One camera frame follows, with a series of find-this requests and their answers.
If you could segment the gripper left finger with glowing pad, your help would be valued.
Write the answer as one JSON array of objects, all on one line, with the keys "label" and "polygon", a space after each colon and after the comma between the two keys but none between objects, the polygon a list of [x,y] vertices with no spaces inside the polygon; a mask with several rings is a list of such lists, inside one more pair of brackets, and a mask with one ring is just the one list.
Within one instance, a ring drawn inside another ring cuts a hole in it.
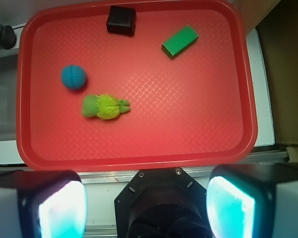
[{"label": "gripper left finger with glowing pad", "polygon": [[0,171],[0,238],[81,238],[87,191],[64,171]]}]

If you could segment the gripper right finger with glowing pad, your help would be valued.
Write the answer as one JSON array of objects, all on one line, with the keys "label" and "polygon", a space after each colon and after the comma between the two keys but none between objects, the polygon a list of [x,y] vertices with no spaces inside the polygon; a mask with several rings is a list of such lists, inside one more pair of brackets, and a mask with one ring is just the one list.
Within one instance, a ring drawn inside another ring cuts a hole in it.
[{"label": "gripper right finger with glowing pad", "polygon": [[298,163],[218,165],[206,208],[216,238],[298,238]]}]

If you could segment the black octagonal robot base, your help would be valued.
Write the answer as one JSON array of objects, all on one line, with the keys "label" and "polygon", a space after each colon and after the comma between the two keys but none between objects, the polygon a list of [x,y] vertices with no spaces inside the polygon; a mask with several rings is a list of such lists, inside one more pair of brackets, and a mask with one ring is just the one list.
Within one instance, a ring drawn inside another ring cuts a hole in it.
[{"label": "black octagonal robot base", "polygon": [[119,238],[211,238],[204,186],[181,168],[140,170],[114,200]]}]

